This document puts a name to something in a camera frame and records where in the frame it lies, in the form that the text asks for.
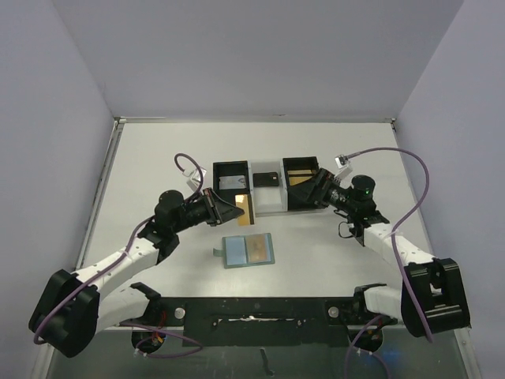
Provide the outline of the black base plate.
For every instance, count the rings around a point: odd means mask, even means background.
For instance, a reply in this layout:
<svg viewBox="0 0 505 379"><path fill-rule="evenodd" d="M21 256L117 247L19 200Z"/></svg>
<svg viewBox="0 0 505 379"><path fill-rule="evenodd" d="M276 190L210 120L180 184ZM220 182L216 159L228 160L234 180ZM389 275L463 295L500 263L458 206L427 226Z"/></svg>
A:
<svg viewBox="0 0 505 379"><path fill-rule="evenodd" d="M151 301L129 322L179 328L204 347L345 347L348 331L375 315L351 297L168 298Z"/></svg>

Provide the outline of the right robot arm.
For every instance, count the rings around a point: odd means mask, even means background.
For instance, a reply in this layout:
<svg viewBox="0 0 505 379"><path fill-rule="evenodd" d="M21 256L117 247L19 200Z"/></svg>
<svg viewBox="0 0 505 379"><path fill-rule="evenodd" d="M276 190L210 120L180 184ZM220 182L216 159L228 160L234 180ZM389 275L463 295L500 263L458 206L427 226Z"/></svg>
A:
<svg viewBox="0 0 505 379"><path fill-rule="evenodd" d="M303 205L332 207L345 217L349 231L363 247L377 253L402 277L401 288L385 283L356 287L353 317L362 323L378 314L402 322L415 337L470 326L470 311L458 264L438 258L398 235L373 199L375 181L366 175L352 178L347 188L326 169L287 192Z"/></svg>

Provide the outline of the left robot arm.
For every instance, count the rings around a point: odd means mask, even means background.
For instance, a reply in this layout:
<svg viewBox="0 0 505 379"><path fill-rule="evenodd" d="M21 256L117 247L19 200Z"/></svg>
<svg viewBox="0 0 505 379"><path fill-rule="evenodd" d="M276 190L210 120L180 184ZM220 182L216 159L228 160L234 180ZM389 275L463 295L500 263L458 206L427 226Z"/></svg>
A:
<svg viewBox="0 0 505 379"><path fill-rule="evenodd" d="M179 233L200 223L217 227L244 215L211 188L187 201L177 190L159 196L153 215L141 221L126 245L75 272L61 269L48 280L28 322L36 345L49 344L68 358L80 354L99 331L103 300L139 272L168 258Z"/></svg>

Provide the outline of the black card in white bin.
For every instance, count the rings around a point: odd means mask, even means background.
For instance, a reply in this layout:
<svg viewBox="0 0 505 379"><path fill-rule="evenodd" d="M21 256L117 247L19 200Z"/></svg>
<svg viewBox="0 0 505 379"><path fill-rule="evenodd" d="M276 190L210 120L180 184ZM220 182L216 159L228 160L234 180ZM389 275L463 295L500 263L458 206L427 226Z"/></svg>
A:
<svg viewBox="0 0 505 379"><path fill-rule="evenodd" d="M257 188L279 187L279 174L275 171L254 173L252 179Z"/></svg>

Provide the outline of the black right bin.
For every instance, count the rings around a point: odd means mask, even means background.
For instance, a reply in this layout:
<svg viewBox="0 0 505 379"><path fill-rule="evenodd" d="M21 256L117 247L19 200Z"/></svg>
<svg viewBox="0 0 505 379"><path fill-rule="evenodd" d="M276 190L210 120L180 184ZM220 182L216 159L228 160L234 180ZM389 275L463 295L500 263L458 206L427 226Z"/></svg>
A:
<svg viewBox="0 0 505 379"><path fill-rule="evenodd" d="M316 156L288 157L282 159L283 172L286 176L287 211L308 212L322 210L322 205L307 201L303 190L306 182L320 169Z"/></svg>

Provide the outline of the white middle bin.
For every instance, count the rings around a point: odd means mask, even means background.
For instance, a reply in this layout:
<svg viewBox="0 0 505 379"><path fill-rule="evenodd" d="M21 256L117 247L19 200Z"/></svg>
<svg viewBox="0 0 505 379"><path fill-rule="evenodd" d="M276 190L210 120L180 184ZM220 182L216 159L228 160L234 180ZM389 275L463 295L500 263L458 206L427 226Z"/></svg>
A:
<svg viewBox="0 0 505 379"><path fill-rule="evenodd" d="M275 173L277 186L259 187L252 184L252 205L256 217L280 214L288 210L287 184L281 159L251 160L249 178L254 174Z"/></svg>

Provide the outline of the black bin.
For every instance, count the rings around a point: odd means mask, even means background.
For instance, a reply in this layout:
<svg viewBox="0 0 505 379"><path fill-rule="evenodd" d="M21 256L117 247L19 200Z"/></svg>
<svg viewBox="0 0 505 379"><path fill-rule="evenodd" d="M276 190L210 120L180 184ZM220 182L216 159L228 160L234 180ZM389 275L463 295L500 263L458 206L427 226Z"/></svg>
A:
<svg viewBox="0 0 505 379"><path fill-rule="evenodd" d="M308 212L322 210L322 205L307 201L303 190L306 182L320 169L316 156L288 157L282 159L283 172L286 176L287 211Z"/></svg>
<svg viewBox="0 0 505 379"><path fill-rule="evenodd" d="M212 166L213 189L224 201L237 204L236 196L243 196L254 223L253 177L247 160L214 162Z"/></svg>

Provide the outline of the silver card in left bin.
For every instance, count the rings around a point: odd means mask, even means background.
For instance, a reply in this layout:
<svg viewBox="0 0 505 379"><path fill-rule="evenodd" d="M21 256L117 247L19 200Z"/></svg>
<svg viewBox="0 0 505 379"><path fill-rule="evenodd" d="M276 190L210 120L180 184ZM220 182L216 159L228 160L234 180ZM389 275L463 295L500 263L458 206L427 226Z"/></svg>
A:
<svg viewBox="0 0 505 379"><path fill-rule="evenodd" d="M221 190L243 190L247 188L247 181L244 175L229 175L219 178L219 188Z"/></svg>

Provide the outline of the gold credit card in bin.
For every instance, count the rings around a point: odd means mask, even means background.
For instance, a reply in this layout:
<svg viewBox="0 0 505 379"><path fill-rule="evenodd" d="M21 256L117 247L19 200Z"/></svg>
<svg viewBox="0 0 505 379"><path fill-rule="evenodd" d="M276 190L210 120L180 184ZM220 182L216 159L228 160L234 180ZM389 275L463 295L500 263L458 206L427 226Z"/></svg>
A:
<svg viewBox="0 0 505 379"><path fill-rule="evenodd" d="M287 178L290 186L308 181L314 175L313 170L290 170L287 171Z"/></svg>

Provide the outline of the gold credit card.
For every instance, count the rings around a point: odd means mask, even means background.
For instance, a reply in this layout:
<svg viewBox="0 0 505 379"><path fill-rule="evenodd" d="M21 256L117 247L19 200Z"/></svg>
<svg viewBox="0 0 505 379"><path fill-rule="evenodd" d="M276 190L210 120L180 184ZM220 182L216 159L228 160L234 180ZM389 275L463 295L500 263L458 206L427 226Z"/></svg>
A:
<svg viewBox="0 0 505 379"><path fill-rule="evenodd" d="M264 235L249 235L245 238L246 254L249 263L260 263L268 259L267 240Z"/></svg>
<svg viewBox="0 0 505 379"><path fill-rule="evenodd" d="M290 170L287 171L287 178L290 186L308 181L314 175L313 170Z"/></svg>

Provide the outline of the black left bin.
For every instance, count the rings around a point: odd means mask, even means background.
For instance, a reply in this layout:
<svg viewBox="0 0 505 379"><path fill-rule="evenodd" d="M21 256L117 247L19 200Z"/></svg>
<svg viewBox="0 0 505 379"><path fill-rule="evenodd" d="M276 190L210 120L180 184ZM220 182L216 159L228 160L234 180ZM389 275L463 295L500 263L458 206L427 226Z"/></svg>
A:
<svg viewBox="0 0 505 379"><path fill-rule="evenodd" d="M247 160L214 162L212 166L213 189L224 201L237 204L236 196L243 196L254 223L253 177Z"/></svg>

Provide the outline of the green card holder wallet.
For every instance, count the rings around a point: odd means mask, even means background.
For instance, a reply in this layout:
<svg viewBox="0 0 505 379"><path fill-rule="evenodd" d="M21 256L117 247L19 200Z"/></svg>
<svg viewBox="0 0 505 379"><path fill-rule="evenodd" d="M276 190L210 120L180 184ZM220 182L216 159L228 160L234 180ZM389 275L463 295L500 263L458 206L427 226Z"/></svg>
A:
<svg viewBox="0 0 505 379"><path fill-rule="evenodd" d="M273 265L275 253L270 233L235 235L222 238L213 256L222 260L225 269Z"/></svg>

